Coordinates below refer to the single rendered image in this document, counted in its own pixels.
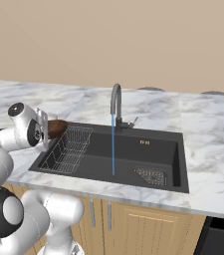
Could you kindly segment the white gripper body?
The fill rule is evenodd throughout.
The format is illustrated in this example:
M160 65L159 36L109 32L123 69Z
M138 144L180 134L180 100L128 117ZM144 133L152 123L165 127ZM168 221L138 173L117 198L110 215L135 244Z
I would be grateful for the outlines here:
M38 123L40 126L41 137L39 143L36 145L36 150L43 152L49 148L48 143L48 115L40 109L37 109Z

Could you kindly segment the brown bowl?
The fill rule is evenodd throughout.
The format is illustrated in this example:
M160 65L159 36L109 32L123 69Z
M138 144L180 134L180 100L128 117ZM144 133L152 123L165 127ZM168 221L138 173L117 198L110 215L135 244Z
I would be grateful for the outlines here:
M68 127L68 123L63 120L48 121L48 138L54 139L61 136Z

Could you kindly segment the black kitchen sink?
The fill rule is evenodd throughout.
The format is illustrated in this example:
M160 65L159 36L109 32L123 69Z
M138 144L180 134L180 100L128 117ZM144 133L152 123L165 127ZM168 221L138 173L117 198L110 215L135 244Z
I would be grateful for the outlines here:
M140 128L114 132L115 175L112 175L112 128L80 123L70 123L68 127L93 129L90 144L76 172L51 173L40 168L40 163L59 138L49 142L49 149L30 166L32 171L182 193L189 191L183 135L180 132ZM164 171L166 185L148 184L134 172L137 167Z

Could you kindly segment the triangular sink strainer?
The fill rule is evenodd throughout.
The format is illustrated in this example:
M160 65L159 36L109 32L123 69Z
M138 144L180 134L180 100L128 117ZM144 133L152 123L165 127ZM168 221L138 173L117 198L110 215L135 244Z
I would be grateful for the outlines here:
M166 185L166 174L162 170L137 167L134 172L148 184L159 186Z

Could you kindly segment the blue water stream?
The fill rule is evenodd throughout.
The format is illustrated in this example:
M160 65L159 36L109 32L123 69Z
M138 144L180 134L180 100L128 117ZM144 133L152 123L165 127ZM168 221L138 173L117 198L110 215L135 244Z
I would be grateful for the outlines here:
M115 175L114 165L114 115L112 114L112 175Z

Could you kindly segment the dark grey tap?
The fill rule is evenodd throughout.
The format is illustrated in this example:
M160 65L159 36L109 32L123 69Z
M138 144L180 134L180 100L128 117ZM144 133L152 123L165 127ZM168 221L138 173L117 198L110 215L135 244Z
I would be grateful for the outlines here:
M120 84L115 84L112 88L111 98L111 115L115 120L115 132L122 132L124 129L133 128L138 118L135 118L132 123L125 123L121 116L121 87Z

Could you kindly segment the wooden cupboard door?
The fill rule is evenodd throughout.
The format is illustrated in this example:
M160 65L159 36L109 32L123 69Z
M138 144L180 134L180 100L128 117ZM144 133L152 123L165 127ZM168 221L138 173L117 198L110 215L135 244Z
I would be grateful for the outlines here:
M21 198L22 195L29 189L28 187L17 186L8 183L3 184L3 186L15 193L19 198ZM72 227L73 236L76 241L83 247L86 255L104 255L102 221L101 214L99 213L101 204L99 201L94 201L96 227L93 228L90 213L90 198L83 196L77 197L82 200L85 206L85 211L80 223ZM44 236L39 241L37 241L34 246L32 246L26 252L25 255L37 255L40 249L44 246L45 242L46 238Z
M193 255L206 217L103 201L105 255Z

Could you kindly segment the dark stool seat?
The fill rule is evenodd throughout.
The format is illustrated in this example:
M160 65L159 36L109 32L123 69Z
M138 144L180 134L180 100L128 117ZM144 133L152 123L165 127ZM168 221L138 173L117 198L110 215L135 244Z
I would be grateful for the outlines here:
M224 96L224 92L208 91L208 92L202 92L201 95Z

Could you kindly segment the black dishwasher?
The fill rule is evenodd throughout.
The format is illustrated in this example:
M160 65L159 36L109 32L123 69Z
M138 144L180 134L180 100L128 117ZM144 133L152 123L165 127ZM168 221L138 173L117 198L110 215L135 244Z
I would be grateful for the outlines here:
M224 255L224 218L206 217L193 255Z

